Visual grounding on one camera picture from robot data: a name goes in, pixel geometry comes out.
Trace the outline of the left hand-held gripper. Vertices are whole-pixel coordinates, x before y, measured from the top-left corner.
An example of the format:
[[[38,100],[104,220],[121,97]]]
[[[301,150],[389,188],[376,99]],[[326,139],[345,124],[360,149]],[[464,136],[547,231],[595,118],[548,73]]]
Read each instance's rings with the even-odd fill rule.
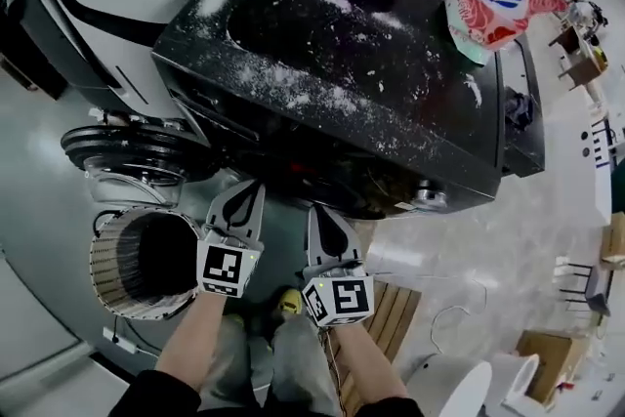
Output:
[[[241,298],[260,262],[266,188],[261,182],[238,183],[211,202],[197,242],[197,290]]]

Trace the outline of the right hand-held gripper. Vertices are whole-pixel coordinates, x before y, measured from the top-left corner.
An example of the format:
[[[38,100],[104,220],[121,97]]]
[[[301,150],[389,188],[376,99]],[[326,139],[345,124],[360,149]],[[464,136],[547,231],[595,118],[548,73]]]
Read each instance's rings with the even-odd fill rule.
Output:
[[[375,311],[374,280],[360,260],[357,233],[338,213],[318,204],[309,211],[307,232],[309,265],[317,267],[305,269],[311,274],[302,296],[313,323],[328,328],[363,322]]]

